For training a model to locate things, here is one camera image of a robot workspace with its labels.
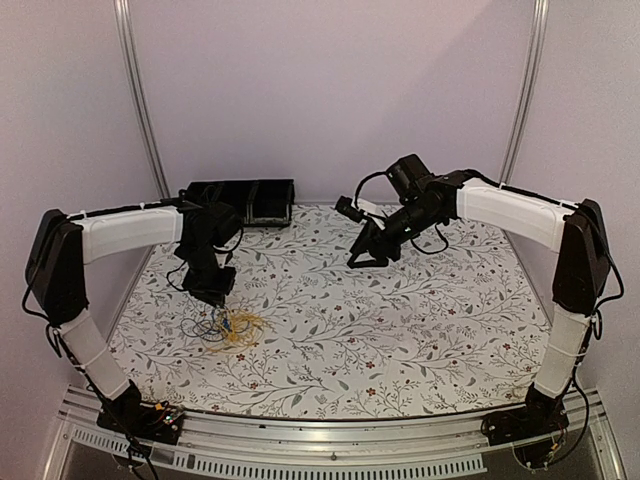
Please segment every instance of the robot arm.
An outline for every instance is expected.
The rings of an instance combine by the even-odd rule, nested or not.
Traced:
[[[158,413],[141,403],[140,391],[111,355],[88,308],[84,265],[114,253],[179,241],[175,254],[189,265],[182,287],[205,303],[222,306],[236,272],[218,265],[216,247],[241,229],[240,217],[228,205],[203,207],[182,198],[72,216],[59,210],[44,215],[27,264],[27,295],[33,292],[56,342],[108,402],[111,413],[100,416],[100,426],[175,443],[180,423],[171,409],[165,409],[171,421],[159,423]]]
[[[357,194],[363,183],[355,201],[340,198],[336,205],[340,213],[356,222],[366,220],[351,248],[351,268],[386,266],[400,258],[401,244],[432,225],[458,218],[497,226],[559,253],[551,336],[525,407],[489,414],[483,433],[491,444],[499,444],[566,427],[562,397],[586,351],[591,317],[610,268],[598,204],[591,200],[580,205],[560,203],[495,184],[473,170],[436,176],[416,155],[374,175],[388,178],[403,207],[385,218],[361,210]],[[363,254],[371,259],[359,261]]]

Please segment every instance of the black plastic bin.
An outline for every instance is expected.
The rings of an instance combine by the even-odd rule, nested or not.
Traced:
[[[290,225],[294,197],[291,179],[192,182],[186,191],[186,199],[199,205],[231,205],[247,227]]]

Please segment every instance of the floral tablecloth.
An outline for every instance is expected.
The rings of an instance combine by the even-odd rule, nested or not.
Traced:
[[[370,418],[520,401],[549,327],[504,234],[456,221],[442,227],[451,246],[441,254],[405,245],[387,268],[350,270],[360,228],[331,207],[296,206],[288,228],[248,229],[228,306],[268,326],[234,354],[182,334],[185,318],[211,308],[167,284],[180,260],[158,246],[111,351],[147,399],[210,411]],[[440,240],[429,231],[418,244]]]

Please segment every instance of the metal grille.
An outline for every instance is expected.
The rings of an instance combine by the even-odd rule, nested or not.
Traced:
[[[121,435],[76,425],[73,439],[103,452],[127,456],[128,442]],[[419,480],[457,478],[486,472],[481,455],[411,465],[358,467],[296,467],[220,460],[207,455],[176,451],[158,466],[228,480]]]

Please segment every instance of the lavender wall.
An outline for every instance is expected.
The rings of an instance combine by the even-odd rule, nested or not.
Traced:
[[[38,478],[54,414],[77,374],[25,316],[24,265],[40,216],[156,194],[134,117],[111,2],[1,2],[0,477]],[[89,269],[106,330],[140,252]]]
[[[640,4],[553,2],[542,65],[513,183],[559,198],[596,199],[627,287],[605,306],[604,338],[582,369],[597,384],[629,478],[640,478]],[[528,242],[518,250],[550,301],[555,258]],[[613,276],[609,292],[617,291]]]
[[[299,200],[333,201],[411,152],[436,172],[496,177],[533,4],[133,2],[172,190],[282,176],[295,178]]]

